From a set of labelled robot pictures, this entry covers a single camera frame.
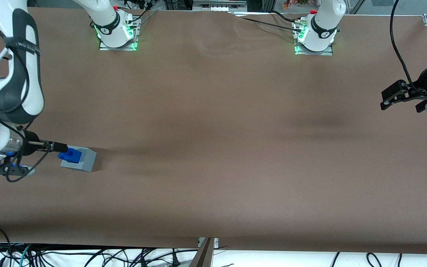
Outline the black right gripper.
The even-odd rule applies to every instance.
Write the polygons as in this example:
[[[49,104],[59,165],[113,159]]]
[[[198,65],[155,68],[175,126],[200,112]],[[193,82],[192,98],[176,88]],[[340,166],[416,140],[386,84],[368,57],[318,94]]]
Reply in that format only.
[[[68,146],[63,143],[55,141],[41,141],[39,142],[39,137],[32,131],[22,131],[24,134],[26,143],[21,147],[22,156],[28,156],[33,154],[36,150],[40,152],[57,152],[57,153],[66,153],[68,151]],[[38,145],[32,144],[30,142],[39,142]]]

